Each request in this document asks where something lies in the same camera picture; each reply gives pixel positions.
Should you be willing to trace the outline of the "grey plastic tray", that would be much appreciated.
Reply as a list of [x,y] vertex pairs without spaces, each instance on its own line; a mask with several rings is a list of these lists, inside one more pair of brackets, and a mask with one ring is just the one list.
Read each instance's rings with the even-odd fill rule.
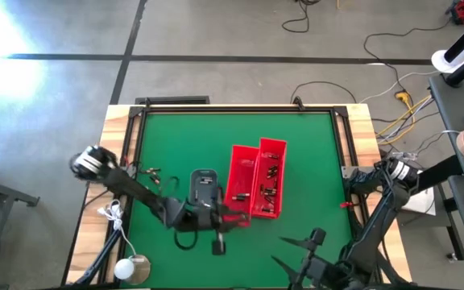
[[[209,176],[213,179],[211,184],[201,184],[200,179]],[[192,206],[203,206],[201,203],[216,206],[218,200],[218,174],[213,169],[196,169],[190,176],[188,203]]]

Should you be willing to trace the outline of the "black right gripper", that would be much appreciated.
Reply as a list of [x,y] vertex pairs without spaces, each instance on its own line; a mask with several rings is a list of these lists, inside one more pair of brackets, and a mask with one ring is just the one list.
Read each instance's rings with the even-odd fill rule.
[[277,257],[271,256],[288,275],[292,290],[303,290],[305,279],[310,280],[316,287],[323,285],[333,290],[342,290],[346,286],[346,270],[316,255],[316,249],[323,244],[325,236],[326,232],[323,229],[315,228],[304,240],[280,237],[281,240],[307,251],[298,271],[294,271]]

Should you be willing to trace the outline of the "black diagonal brace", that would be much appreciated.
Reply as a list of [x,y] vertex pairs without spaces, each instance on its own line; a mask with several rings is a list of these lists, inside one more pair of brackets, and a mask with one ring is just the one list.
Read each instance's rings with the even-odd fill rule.
[[102,267],[102,264],[106,261],[107,256],[110,254],[115,243],[121,237],[121,230],[114,230],[112,234],[108,237],[103,248],[97,255],[96,259],[90,264],[90,266],[85,270],[84,274],[76,280],[73,285],[86,285],[90,284],[94,276],[97,274],[99,269]]

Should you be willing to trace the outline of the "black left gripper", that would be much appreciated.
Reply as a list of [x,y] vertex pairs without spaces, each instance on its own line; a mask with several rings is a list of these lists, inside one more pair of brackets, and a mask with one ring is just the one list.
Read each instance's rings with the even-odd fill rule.
[[[216,238],[212,241],[212,254],[224,255],[226,253],[226,243],[222,230],[233,230],[235,228],[248,227],[250,220],[223,221],[223,217],[249,218],[250,214],[242,210],[231,209],[223,205],[224,194],[221,187],[217,187],[217,204],[213,208],[192,206],[189,200],[181,201],[174,197],[164,197],[162,206],[163,224],[167,228],[174,229],[174,242],[177,248],[183,251],[192,250],[198,241],[198,234],[201,231],[213,230]],[[183,245],[179,239],[179,233],[193,232],[193,241],[189,245]]]

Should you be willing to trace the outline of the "white box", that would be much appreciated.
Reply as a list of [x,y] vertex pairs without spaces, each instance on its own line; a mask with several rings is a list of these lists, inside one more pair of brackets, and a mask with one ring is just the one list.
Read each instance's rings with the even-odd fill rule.
[[435,196],[434,196],[434,189],[427,188],[410,196],[408,202],[402,207],[407,211],[412,211],[416,213],[425,213],[430,216],[436,215],[436,208],[435,208]]

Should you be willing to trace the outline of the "flat black bar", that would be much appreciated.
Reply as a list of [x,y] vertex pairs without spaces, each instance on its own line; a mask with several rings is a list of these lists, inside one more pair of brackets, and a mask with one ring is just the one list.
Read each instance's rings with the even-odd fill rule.
[[208,105],[209,96],[137,97],[136,105]]

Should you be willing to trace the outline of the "black diagonal beam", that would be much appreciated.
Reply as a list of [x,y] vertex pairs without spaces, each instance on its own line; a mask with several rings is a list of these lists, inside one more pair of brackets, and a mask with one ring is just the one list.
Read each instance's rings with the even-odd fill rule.
[[455,155],[442,160],[438,164],[420,172],[417,178],[416,191],[422,192],[426,189],[446,181],[450,176],[463,175],[462,166]]

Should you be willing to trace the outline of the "round metal base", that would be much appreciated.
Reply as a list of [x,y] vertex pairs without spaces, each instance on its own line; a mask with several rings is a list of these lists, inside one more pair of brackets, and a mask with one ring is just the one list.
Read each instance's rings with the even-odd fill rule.
[[128,284],[144,283],[151,273],[151,262],[144,255],[132,255],[130,261],[134,264],[132,275],[126,280]]

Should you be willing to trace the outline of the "red plastic storage bin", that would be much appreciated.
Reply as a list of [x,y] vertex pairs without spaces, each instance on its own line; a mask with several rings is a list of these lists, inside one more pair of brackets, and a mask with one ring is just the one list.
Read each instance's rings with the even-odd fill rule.
[[[267,154],[278,155],[279,159],[269,159]],[[254,218],[269,218],[277,219],[282,208],[283,192],[284,192],[284,166],[287,154],[287,142],[278,139],[261,138],[259,140],[259,155],[257,159],[257,169],[255,175],[254,188],[254,203],[252,208],[252,216]],[[269,167],[278,165],[278,169],[269,171]],[[269,172],[277,172],[276,176],[267,178]],[[276,196],[271,197],[274,202],[269,202],[260,194],[260,185],[263,184],[264,189],[276,189]],[[273,209],[274,213],[263,212],[262,209]]]
[[[255,175],[259,149],[243,145],[233,145],[230,157],[230,169],[226,185],[225,205],[231,209],[251,212],[254,203]],[[235,201],[239,193],[249,193],[244,201]]]

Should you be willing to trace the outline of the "white ball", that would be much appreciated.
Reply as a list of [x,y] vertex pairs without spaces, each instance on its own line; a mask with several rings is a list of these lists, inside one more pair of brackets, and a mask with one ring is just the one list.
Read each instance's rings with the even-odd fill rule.
[[135,272],[134,262],[130,259],[120,259],[114,266],[114,276],[119,280],[127,280]]

